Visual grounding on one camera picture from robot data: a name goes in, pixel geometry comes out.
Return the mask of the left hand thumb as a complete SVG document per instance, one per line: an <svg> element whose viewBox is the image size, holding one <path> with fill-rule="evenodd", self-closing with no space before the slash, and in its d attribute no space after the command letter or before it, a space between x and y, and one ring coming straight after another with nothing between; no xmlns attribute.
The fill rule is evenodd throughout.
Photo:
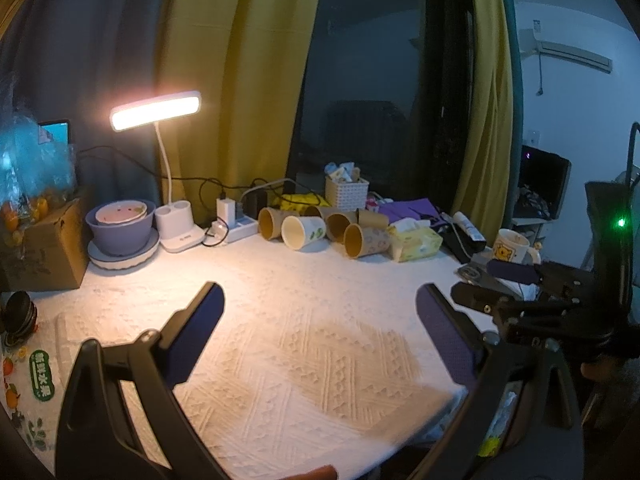
<svg viewBox="0 0 640 480"><path fill-rule="evenodd" d="M292 476L283 478L282 480L337 480L338 474L331 465L324 465L302 474L293 474Z"/></svg>

